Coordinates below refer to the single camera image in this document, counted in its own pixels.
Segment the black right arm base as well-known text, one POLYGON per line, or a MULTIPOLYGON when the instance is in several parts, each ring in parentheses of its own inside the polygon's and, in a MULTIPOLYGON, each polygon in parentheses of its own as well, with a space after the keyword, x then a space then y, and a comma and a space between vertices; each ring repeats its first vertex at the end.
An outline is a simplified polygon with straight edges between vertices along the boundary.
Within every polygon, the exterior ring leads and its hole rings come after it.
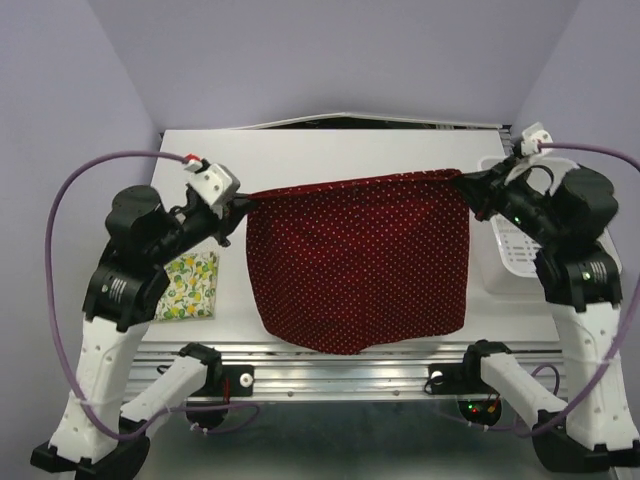
POLYGON ((501 395, 481 380, 468 379, 462 363, 428 364, 423 392, 432 399, 452 397, 455 400, 457 415, 437 411, 447 419, 479 431, 514 430, 514 424, 498 425, 504 406, 501 395))

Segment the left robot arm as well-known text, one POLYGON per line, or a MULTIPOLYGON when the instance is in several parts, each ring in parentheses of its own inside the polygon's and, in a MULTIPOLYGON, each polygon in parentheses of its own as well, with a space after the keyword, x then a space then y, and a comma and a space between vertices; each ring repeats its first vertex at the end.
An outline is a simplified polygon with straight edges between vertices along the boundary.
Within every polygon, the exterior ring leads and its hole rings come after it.
POLYGON ((209 204, 193 187, 185 205, 171 209, 150 186, 114 197, 105 221, 109 241, 83 304, 77 384, 51 439, 33 450, 32 466, 76 479, 131 479, 153 434, 170 414, 185 411, 189 396, 229 394, 220 352, 191 342, 151 386, 124 399, 134 357, 169 286, 166 264, 209 237, 228 246, 253 206, 240 193, 209 204))

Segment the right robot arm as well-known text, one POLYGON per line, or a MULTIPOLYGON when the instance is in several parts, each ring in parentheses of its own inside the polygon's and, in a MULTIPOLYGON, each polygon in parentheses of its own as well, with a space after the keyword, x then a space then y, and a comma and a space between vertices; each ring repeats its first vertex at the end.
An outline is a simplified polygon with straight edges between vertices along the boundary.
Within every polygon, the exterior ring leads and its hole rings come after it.
POLYGON ((619 355, 622 287, 599 239, 618 212, 612 183, 578 166, 544 193, 508 158, 453 184, 475 218, 499 214, 534 240, 534 265, 561 345, 567 398, 551 394, 500 342, 480 340, 460 366, 463 384, 495 390, 527 426, 552 472, 591 473, 639 465, 639 430, 629 410, 619 355))

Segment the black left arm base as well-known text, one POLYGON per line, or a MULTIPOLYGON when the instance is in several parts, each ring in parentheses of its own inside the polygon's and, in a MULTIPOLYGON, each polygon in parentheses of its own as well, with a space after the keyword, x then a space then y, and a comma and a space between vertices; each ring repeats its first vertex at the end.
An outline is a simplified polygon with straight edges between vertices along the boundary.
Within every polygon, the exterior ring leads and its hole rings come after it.
POLYGON ((209 374, 203 387, 192 394, 186 408, 234 405, 215 411, 186 411, 185 420, 194 432, 220 435, 237 432, 252 423, 260 413, 252 406, 255 367, 251 364, 224 364, 219 373, 209 374))

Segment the red polka dot skirt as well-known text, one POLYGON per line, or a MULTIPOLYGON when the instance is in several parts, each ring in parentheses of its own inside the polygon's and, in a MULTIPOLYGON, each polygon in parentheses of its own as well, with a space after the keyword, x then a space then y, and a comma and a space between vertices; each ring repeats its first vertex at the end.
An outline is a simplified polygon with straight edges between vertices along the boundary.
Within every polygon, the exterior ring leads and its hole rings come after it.
POLYGON ((246 259, 265 330, 337 355, 461 330, 470 221, 457 176, 418 171, 252 194, 246 259))

